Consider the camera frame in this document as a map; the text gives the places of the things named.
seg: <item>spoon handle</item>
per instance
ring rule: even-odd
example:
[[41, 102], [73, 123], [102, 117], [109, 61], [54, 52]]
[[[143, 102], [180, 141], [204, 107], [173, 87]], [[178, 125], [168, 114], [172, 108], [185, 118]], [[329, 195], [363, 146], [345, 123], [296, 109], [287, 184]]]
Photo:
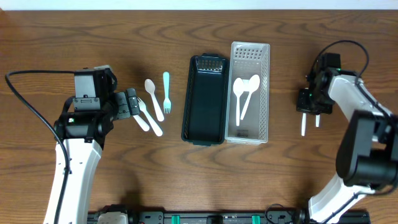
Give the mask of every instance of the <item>spoon handle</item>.
[[163, 121], [164, 120], [164, 115], [163, 115], [162, 109], [159, 106], [159, 103], [156, 100], [155, 93], [150, 94], [150, 96], [152, 97], [152, 102], [154, 103], [154, 108], [155, 108], [157, 120], [158, 121]]
[[303, 113], [303, 118], [301, 120], [301, 136], [305, 136], [305, 124], [307, 123], [307, 114]]
[[241, 112], [241, 106], [239, 104], [239, 96], [236, 97], [236, 125], [239, 126], [239, 114]]
[[134, 115], [133, 118], [137, 121], [138, 125], [142, 128], [142, 130], [149, 131], [148, 124], [140, 116]]
[[170, 73], [163, 73], [163, 85], [164, 85], [164, 98], [169, 98], [169, 86], [170, 86]]
[[142, 112], [144, 112], [145, 116], [147, 116], [148, 122], [149, 122], [150, 126], [152, 127], [152, 129], [154, 130], [155, 134], [159, 137], [162, 136], [163, 131], [161, 130], [159, 125], [157, 125], [156, 121], [152, 118], [152, 116], [148, 113], [148, 111], [144, 110]]
[[251, 94], [252, 94], [252, 92], [249, 92], [249, 96], [246, 99], [246, 102], [244, 103], [243, 110], [242, 110], [242, 115], [241, 115], [241, 120], [243, 120], [244, 115], [246, 114], [246, 110], [248, 110]]

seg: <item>green clip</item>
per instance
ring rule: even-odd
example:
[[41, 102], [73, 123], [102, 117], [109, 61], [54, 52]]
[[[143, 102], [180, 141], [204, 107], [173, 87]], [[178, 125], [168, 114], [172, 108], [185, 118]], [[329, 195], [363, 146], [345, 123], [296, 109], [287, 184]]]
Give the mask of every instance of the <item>green clip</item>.
[[172, 224], [180, 224], [180, 216], [179, 215], [172, 215]]
[[253, 215], [251, 217], [251, 220], [252, 220], [253, 224], [260, 224], [260, 216], [259, 215]]

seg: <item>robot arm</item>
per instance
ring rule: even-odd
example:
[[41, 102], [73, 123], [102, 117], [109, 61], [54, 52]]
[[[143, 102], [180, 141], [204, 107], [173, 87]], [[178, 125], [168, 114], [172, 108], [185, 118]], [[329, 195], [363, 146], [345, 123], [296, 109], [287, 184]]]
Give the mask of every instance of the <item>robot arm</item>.
[[[65, 102], [54, 126], [70, 160], [70, 173], [57, 220], [62, 224], [87, 222], [93, 178], [101, 159], [105, 136], [113, 129], [114, 120], [139, 114], [133, 88], [114, 93], [117, 79], [109, 66], [79, 70], [74, 76], [76, 96]], [[72, 103], [74, 112], [68, 112]], [[55, 223], [58, 199], [64, 184], [65, 158], [59, 144], [55, 150], [57, 163], [44, 224]], [[127, 217], [121, 213], [117, 216], [117, 220], [123, 219], [121, 216]]]
[[[336, 158], [336, 174], [308, 202], [311, 220], [338, 223], [340, 216], [362, 198], [397, 182], [397, 137], [383, 113], [374, 107], [376, 100], [362, 79], [340, 69], [340, 55], [322, 55], [307, 80], [310, 88], [300, 91], [298, 111], [330, 114], [332, 105], [337, 103], [350, 121]], [[386, 150], [373, 149], [373, 141], [386, 144]]]

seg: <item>white wall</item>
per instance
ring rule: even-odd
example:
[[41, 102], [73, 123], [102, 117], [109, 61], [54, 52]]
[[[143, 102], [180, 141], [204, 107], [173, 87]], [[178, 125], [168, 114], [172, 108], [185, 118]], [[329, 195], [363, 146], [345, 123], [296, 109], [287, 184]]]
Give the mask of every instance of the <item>white wall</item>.
[[398, 9], [398, 0], [0, 0], [3, 10]]

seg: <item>utensil organizer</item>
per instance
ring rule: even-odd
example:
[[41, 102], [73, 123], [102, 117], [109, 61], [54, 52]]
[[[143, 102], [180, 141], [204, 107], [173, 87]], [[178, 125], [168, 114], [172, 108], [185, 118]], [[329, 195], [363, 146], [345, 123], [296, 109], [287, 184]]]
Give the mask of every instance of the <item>utensil organizer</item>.
[[[266, 143], [268, 141], [270, 45], [233, 42], [230, 61], [225, 139], [238, 144]], [[233, 83], [237, 78], [249, 80], [253, 75], [260, 76], [260, 87], [253, 92], [246, 115], [237, 126]], [[241, 112], [248, 94], [249, 92], [245, 91], [240, 97]]]
[[183, 141], [210, 146], [224, 141], [228, 59], [217, 54], [193, 56], [181, 131]]

